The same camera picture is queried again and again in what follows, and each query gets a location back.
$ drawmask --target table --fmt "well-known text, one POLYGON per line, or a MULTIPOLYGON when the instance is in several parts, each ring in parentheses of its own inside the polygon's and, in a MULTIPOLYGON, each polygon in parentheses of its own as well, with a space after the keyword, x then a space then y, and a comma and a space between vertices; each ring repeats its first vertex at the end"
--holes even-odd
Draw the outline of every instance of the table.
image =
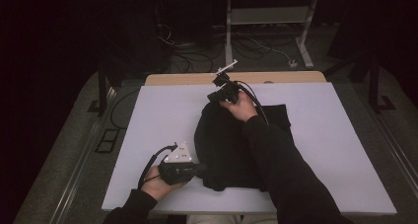
MULTIPOLYGON (((320 75, 318 72, 231 73, 233 79, 251 84, 263 105, 287 105, 296 146, 342 212, 395 213, 332 85, 320 75), (274 83, 255 84, 265 81, 274 83)), ((184 139, 191 156, 196 157, 194 146, 190 145, 193 144, 190 131, 194 131, 207 103, 206 95, 216 89, 206 81, 210 76, 152 75, 147 79, 138 95, 109 183, 104 210, 124 203, 138 182, 137 168, 145 167, 149 157, 161 147, 184 139)), ((194 178, 160 202, 154 212, 274 213, 275 208, 267 193, 250 188, 215 192, 194 178)))

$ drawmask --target black jacket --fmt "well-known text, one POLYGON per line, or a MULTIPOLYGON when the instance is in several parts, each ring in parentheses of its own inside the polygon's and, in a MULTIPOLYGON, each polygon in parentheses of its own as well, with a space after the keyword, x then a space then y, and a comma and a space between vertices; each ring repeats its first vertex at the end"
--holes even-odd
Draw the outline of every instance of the black jacket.
MULTIPOLYGON (((291 137, 280 127, 254 116, 243 128, 249 147, 277 208, 280 224, 348 224, 328 189, 304 161, 291 137)), ((133 190, 122 208, 115 208, 104 223, 145 223, 157 201, 133 190)))

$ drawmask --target white tabletop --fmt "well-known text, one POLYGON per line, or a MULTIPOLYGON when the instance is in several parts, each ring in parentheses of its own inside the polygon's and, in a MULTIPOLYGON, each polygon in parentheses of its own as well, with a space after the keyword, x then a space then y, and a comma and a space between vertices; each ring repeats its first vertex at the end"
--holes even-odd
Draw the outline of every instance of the white tabletop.
MULTIPOLYGON (((396 210, 330 83, 251 84, 262 105, 285 104, 295 144, 345 213, 393 214, 396 210)), ((138 95, 103 209, 122 206, 159 149, 193 135, 212 85, 144 86, 138 95)), ((161 154, 156 165, 166 154, 161 154)), ((217 192, 198 178, 154 208, 159 213, 274 213, 267 193, 251 188, 217 192)))

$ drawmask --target person's arm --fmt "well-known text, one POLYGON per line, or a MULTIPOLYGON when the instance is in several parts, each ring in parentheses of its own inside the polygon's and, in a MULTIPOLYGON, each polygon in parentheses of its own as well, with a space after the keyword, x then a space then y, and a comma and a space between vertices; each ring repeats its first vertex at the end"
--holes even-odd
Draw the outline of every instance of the person's arm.
POLYGON ((277 208, 279 223, 351 223, 341 216, 291 137, 280 127, 267 125, 245 93, 239 93, 235 105, 222 102, 221 106, 245 122, 243 134, 277 208))
POLYGON ((148 213, 157 205, 158 201, 171 191, 183 187, 185 184, 167 185, 160 177, 157 167, 151 167, 141 190, 133 189, 123 207, 114 208, 105 218, 104 224, 146 223, 148 213))

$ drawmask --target hand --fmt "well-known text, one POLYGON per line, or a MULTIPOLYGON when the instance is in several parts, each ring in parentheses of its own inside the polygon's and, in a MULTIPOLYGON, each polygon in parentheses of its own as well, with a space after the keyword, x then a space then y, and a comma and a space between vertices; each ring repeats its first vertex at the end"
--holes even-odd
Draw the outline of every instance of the hand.
POLYGON ((150 171, 145 177, 145 180, 147 179, 150 180, 142 185, 141 190, 153 196, 157 201, 163 200, 163 198, 167 196, 167 194, 169 194, 171 191, 186 185, 186 183, 175 184, 172 186, 167 185, 166 182, 160 178, 160 173, 157 166, 150 168, 150 171))
POLYGON ((238 120, 246 122, 251 117, 257 115, 252 99, 244 92, 239 91, 236 104, 220 102, 221 107, 228 109, 238 120))

